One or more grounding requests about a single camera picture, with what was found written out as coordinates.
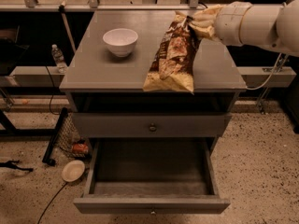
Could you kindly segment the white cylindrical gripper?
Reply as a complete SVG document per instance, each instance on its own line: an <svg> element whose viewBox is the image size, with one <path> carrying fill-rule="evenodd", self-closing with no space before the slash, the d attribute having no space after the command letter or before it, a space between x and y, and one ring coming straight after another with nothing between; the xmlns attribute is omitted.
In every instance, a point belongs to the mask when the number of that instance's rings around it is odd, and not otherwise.
<svg viewBox="0 0 299 224"><path fill-rule="evenodd" d="M202 27L190 24L199 40L220 40L226 46L241 46L240 27L246 12L252 3L233 2L229 5L214 5L204 10L196 11L188 17L190 21L214 21L214 27Z"/></svg>

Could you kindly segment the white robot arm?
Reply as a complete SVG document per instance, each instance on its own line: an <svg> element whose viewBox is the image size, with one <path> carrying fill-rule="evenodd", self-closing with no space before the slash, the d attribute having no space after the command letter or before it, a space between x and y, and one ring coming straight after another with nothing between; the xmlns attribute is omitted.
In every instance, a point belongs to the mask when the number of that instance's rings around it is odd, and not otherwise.
<svg viewBox="0 0 299 224"><path fill-rule="evenodd" d="M299 56L299 0L281 5L238 1L216 5L195 12L188 23L199 39Z"/></svg>

